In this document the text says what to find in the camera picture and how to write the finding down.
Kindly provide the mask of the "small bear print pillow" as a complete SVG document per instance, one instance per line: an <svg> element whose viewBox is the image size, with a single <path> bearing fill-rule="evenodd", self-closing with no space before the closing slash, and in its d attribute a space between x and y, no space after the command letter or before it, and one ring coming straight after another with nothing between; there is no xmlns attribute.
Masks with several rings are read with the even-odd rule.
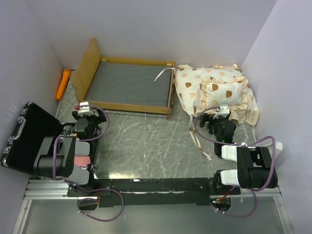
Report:
<svg viewBox="0 0 312 234"><path fill-rule="evenodd" d="M221 104L241 105L247 81L244 77L234 81L219 81L204 78L201 85L203 108L216 107Z"/></svg>

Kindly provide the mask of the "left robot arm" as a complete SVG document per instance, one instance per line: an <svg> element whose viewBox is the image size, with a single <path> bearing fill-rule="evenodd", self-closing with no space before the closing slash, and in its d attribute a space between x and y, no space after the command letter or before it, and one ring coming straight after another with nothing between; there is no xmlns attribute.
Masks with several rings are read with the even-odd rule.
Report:
<svg viewBox="0 0 312 234"><path fill-rule="evenodd" d="M80 192L90 196L97 188L90 179L98 140L105 133L100 125L108 122L108 118L102 110L90 107L73 111L72 116L76 122L61 124L58 135L43 139L34 162L34 173L78 184Z"/></svg>

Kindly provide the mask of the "bear print bed mattress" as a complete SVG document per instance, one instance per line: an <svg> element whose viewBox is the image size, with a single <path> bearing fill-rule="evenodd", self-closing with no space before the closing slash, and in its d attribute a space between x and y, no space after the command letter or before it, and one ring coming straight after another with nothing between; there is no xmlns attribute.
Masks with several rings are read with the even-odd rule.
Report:
<svg viewBox="0 0 312 234"><path fill-rule="evenodd" d="M230 120L256 125L259 107L249 81L238 65L212 68L180 65L175 68L174 78L180 104L190 117L189 133L199 149L202 147L195 135L193 119L202 111L216 114L216 107L225 104L231 112Z"/></svg>

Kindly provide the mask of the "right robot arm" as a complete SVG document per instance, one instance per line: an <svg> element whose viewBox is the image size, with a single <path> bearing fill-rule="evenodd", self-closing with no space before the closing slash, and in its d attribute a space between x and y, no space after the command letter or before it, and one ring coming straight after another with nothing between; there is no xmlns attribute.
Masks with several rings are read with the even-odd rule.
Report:
<svg viewBox="0 0 312 234"><path fill-rule="evenodd" d="M214 143L214 154L237 165L236 169L221 170L218 173L219 178L213 182L216 193L224 194L230 186L253 191L278 186L274 137L267 136L251 145L238 144L233 141L236 124L229 120L229 116L214 117L204 113L197 119L200 120L200 128L208 124L209 134L215 137L215 140L208 139Z"/></svg>

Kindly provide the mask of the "wooden pet bed frame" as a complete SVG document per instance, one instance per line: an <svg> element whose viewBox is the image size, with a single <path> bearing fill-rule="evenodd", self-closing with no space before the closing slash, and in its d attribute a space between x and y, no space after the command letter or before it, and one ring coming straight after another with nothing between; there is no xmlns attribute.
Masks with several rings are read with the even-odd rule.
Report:
<svg viewBox="0 0 312 234"><path fill-rule="evenodd" d="M170 116L176 62L107 57L96 38L89 40L72 85L78 102L107 110Z"/></svg>

